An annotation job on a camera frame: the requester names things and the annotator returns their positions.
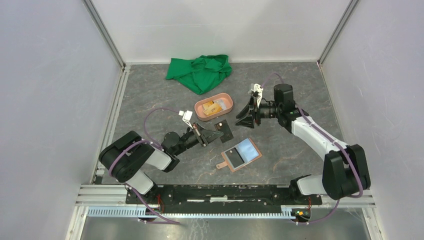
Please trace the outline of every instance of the white wall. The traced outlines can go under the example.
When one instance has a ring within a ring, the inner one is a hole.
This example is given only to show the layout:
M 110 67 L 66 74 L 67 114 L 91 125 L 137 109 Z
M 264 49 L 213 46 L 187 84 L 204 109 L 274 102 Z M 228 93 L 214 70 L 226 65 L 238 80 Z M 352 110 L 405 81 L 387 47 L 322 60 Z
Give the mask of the white wall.
M 120 68 L 80 0 L 0 13 L 0 239 L 64 239 Z
M 93 0 L 126 62 L 317 60 L 349 0 Z
M 424 2 L 363 0 L 323 65 L 389 240 L 424 235 Z

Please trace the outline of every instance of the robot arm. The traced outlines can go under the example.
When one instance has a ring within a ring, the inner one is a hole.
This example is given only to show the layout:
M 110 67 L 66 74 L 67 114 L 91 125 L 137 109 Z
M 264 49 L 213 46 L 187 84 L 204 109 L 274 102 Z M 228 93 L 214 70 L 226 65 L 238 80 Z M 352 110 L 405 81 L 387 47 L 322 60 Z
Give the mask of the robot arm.
M 318 126 L 314 120 L 296 107 L 293 98 L 293 87 L 289 84 L 274 86 L 274 101 L 262 100 L 262 87 L 259 84 L 251 86 L 249 103 L 236 116 L 238 126 L 254 128 L 261 124 L 261 119 L 277 118 L 280 126 L 289 133 L 302 139 L 324 161 L 322 175 L 301 176 L 290 182 L 290 187 L 297 195 L 322 194 L 334 200 L 350 196 L 359 191 L 358 183 L 352 169 L 345 167 L 347 159 L 338 144 L 349 155 L 356 169 L 363 189 L 371 185 L 364 149 L 359 145 L 349 146 L 336 139 Z
M 142 195 L 152 192 L 152 196 L 154 196 L 154 189 L 157 186 L 140 169 L 144 164 L 154 166 L 167 173 L 180 162 L 177 155 L 197 144 L 206 147 L 223 135 L 220 131 L 205 129 L 198 123 L 189 124 L 189 126 L 182 136 L 173 131 L 168 132 L 161 144 L 162 149 L 158 149 L 152 142 L 142 139 L 135 131 L 130 131 L 106 147 L 98 159 L 107 169 L 112 167 L 111 176 L 115 177 L 118 182 L 126 182 Z M 126 153 L 115 163 L 123 152 Z

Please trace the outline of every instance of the orange tray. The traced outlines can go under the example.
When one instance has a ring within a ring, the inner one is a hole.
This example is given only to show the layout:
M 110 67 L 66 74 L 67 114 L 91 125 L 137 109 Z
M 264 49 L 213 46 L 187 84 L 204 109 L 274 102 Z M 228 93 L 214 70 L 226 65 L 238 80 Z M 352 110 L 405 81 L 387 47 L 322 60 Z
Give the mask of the orange tray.
M 206 114 L 203 113 L 203 104 L 210 102 L 210 101 L 216 101 L 218 99 L 221 99 L 223 101 L 223 103 L 226 106 L 225 110 L 222 110 L 220 112 L 217 112 L 215 114 L 212 114 L 210 116 L 206 116 Z M 231 112 L 231 110 L 233 109 L 233 100 L 231 99 L 230 95 L 226 94 L 226 93 L 220 93 L 217 94 L 215 96 L 211 96 L 208 97 L 206 99 L 200 100 L 198 102 L 196 102 L 196 104 L 194 105 L 194 111 L 197 114 L 197 117 L 201 120 L 201 121 L 208 121 L 211 120 L 213 118 L 219 117 L 221 115 L 227 114 L 229 112 Z

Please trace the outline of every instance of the green cloth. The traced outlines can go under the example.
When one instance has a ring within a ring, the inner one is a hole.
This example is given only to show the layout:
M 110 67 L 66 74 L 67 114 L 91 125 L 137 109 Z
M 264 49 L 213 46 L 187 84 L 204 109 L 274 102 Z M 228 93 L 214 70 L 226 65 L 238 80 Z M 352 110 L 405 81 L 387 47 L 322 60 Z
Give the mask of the green cloth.
M 218 86 L 231 71 L 227 55 L 201 55 L 194 60 L 171 58 L 166 79 L 175 79 L 201 95 Z

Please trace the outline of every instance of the marble-pattern surface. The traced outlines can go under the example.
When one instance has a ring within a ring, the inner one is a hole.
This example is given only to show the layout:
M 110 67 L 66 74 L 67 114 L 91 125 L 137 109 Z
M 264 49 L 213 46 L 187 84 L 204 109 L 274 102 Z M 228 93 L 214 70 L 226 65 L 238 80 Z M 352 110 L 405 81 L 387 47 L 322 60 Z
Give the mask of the marble-pattern surface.
M 197 101 L 219 93 L 231 96 L 234 106 L 230 113 L 207 122 L 192 117 L 192 122 L 215 130 L 214 124 L 226 119 L 234 139 L 222 144 L 215 140 L 207 147 L 194 146 L 180 154 L 179 165 L 168 173 L 145 164 L 142 169 L 157 184 L 289 184 L 290 180 L 306 175 L 321 174 L 323 161 L 301 139 L 280 127 L 276 119 L 263 119 L 255 129 L 235 126 L 236 114 L 248 103 L 247 91 L 252 83 L 262 84 L 272 72 L 282 75 L 285 83 L 293 85 L 294 99 L 325 130 L 342 139 L 320 70 L 314 62 L 232 63 L 233 71 L 210 92 L 197 95 L 175 80 L 165 80 L 168 64 L 133 65 L 130 69 L 113 139 L 130 130 L 145 137 L 143 122 L 148 112 L 157 107 L 192 110 Z M 265 86 L 263 96 L 273 99 L 273 86 L 280 80 L 275 76 Z M 171 111 L 156 111 L 147 120 L 148 133 L 159 142 L 168 132 L 182 134 L 187 125 Z M 251 138 L 262 157 L 236 172 L 228 167 L 217 169 L 223 162 L 221 152 Z M 103 184 L 116 183 L 107 173 Z

